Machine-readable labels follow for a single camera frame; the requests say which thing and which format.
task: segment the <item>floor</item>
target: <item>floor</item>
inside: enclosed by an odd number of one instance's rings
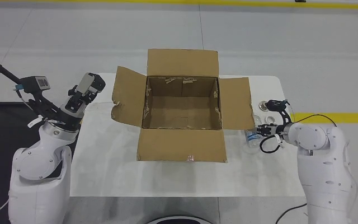
[[[211,49],[220,74],[281,80],[295,112],[357,112],[358,11],[204,5],[0,3],[0,63],[43,75],[60,105],[86,72],[146,72],[148,48]],[[18,101],[0,78],[0,101]],[[351,139],[358,177],[357,124]],[[64,223],[145,223],[191,214],[213,223],[274,223],[304,198],[72,198]],[[281,221],[307,223],[305,208]],[[358,222],[358,214],[352,217]]]

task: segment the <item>clear plastic bottle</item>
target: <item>clear plastic bottle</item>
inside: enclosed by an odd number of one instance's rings
[[[261,119],[259,116],[257,115],[253,115],[253,120],[255,121],[255,127],[259,126],[262,124]],[[246,135],[246,142],[249,146],[249,148],[256,148],[258,149],[260,142],[263,139],[263,136],[257,134],[256,130],[246,130],[245,131],[245,135]],[[258,150],[251,150],[251,153],[256,153],[258,152]]]

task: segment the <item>open cardboard box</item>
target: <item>open cardboard box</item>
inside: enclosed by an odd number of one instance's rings
[[[118,67],[112,100],[141,127],[138,161],[226,162],[223,129],[255,127],[248,78],[219,78],[211,50],[149,49],[147,76]]]

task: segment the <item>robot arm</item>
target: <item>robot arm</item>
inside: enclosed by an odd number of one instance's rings
[[[270,100],[266,106],[271,111],[285,110],[286,103]],[[264,124],[257,131],[263,136],[278,135],[298,147],[298,175],[307,198],[309,224],[347,224],[352,180],[342,131],[292,123],[289,118],[283,125]]]
[[[29,107],[39,116],[29,127],[45,121],[39,128],[40,140],[29,148],[15,152],[9,191],[11,223],[60,224],[69,200],[71,150],[76,140],[86,106],[105,87],[103,79],[86,73],[79,85],[68,91],[69,97],[60,108],[42,96],[50,85],[44,76],[19,79],[0,65],[0,73],[14,81],[15,91],[30,93]],[[47,177],[63,162],[57,178]]]

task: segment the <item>white table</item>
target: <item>white table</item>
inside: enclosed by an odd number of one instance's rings
[[[304,196],[296,148],[285,144],[273,154],[243,152],[244,131],[225,130],[228,163],[137,161],[140,128],[111,119],[115,74],[102,73],[106,88],[86,109],[74,153],[70,195],[78,197],[242,197]],[[232,78],[244,76],[220,76]],[[283,100],[273,76],[249,76],[252,107],[264,120],[262,100]],[[274,149],[275,143],[266,147]]]

